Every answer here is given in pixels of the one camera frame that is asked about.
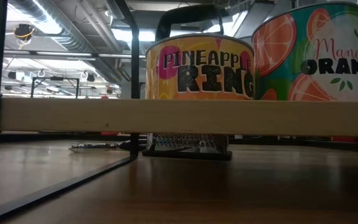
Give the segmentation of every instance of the ceiling duct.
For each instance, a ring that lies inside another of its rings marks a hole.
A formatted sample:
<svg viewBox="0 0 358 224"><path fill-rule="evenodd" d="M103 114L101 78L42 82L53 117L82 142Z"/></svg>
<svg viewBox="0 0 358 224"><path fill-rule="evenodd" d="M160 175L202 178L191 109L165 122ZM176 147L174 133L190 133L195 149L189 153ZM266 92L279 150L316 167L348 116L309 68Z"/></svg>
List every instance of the ceiling duct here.
<svg viewBox="0 0 358 224"><path fill-rule="evenodd" d="M41 31L64 36L52 39L69 52L96 52L52 0L9 0L9 4L15 10L28 16L30 21ZM122 80L117 71L100 58L95 61L85 61L85 63L94 67L107 82L117 83Z"/></svg>

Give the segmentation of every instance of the wooden floor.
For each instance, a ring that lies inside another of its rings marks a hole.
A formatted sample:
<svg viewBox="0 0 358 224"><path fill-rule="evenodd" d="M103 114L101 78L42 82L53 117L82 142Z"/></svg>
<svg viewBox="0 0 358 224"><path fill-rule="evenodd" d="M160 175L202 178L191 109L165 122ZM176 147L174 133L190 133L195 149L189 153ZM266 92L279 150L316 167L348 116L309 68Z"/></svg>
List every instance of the wooden floor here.
<svg viewBox="0 0 358 224"><path fill-rule="evenodd" d="M231 162L139 157L5 223L358 223L358 152L231 149Z"/></svg>
<svg viewBox="0 0 358 224"><path fill-rule="evenodd" d="M0 205L129 156L113 151L75 154L72 144L39 141L0 144Z"/></svg>

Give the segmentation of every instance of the tin lid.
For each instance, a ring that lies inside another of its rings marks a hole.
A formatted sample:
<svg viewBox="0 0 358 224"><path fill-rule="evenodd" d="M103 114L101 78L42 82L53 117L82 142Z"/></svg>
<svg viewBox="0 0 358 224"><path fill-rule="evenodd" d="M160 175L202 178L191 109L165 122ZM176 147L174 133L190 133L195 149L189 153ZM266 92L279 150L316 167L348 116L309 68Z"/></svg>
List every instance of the tin lid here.
<svg viewBox="0 0 358 224"><path fill-rule="evenodd" d="M235 42L240 43L242 45L245 45L246 47L248 47L250 49L252 54L254 54L254 49L247 42L244 42L244 41L239 40L239 39L234 38L234 37L228 37L226 35L213 34L213 33L204 33L204 34L183 34L183 35L177 35L177 36L174 36L174 37L169 37L169 38L160 40L160 41L152 44L149 47L149 49L147 49L146 57L147 57L147 54L148 54L149 50L151 50L153 47L157 46L158 44L164 43L164 42L169 41L169 40L175 40L175 39L180 39L180 38L191 38L191 37L218 37L218 38L222 38L222 39L232 40L232 41L235 41Z"/></svg>
<svg viewBox="0 0 358 224"><path fill-rule="evenodd" d="M358 4L353 3L353 2L332 1L332 2L319 3L319 4L310 4L310 5L307 5L307 6L298 7L298 8L296 8L296 9L291 9L291 10L289 10L289 11L287 11L287 12L280 13L280 14L278 14L278 15L276 15L276 16L273 16L273 17L271 17L270 19L264 21L264 22L263 22L261 25L259 25L259 26L255 29L255 31L252 33L251 41L252 41L252 43L254 42L254 35L255 35L255 33L256 33L262 26L264 26L266 23L268 23L268 22L270 22L270 21L276 19L277 17L280 17L280 16L282 16L282 15L295 12L295 11L297 11L297 10L302 10L302 9L306 9L306 8L309 8L309 7L324 6L324 5L329 5L329 4L342 4L342 5L347 4L347 5L350 5L350 6L358 7Z"/></svg>

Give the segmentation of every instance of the black handle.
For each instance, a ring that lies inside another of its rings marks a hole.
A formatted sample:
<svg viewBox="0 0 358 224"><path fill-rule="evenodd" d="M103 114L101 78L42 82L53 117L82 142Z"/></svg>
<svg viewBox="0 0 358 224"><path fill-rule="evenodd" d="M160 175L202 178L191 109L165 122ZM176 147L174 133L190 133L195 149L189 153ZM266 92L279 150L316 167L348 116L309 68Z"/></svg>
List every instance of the black handle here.
<svg viewBox="0 0 358 224"><path fill-rule="evenodd" d="M155 41L169 37L172 24L198 22L208 19L218 19L221 28L218 33L223 34L222 16L214 4L200 4L169 10L161 17L158 23Z"/></svg>

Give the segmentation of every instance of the orange slice illustration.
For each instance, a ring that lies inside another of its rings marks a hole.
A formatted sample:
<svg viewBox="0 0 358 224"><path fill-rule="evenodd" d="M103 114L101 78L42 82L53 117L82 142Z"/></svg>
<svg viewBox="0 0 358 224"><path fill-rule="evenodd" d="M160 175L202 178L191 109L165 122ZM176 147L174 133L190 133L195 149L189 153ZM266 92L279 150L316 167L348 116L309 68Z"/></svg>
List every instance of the orange slice illustration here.
<svg viewBox="0 0 358 224"><path fill-rule="evenodd" d="M261 100L277 100L276 91L274 89L267 90Z"/></svg>
<svg viewBox="0 0 358 224"><path fill-rule="evenodd" d="M289 14L263 25L253 36L255 68L263 77L279 67L296 41L296 24Z"/></svg>
<svg viewBox="0 0 358 224"><path fill-rule="evenodd" d="M288 94L290 101L334 101L310 75L300 74L293 82Z"/></svg>
<svg viewBox="0 0 358 224"><path fill-rule="evenodd" d="M327 10L323 8L314 10L309 17L307 25L309 41L312 42L316 34L318 34L318 32L320 32L321 29L329 22L331 22L331 16L329 15Z"/></svg>

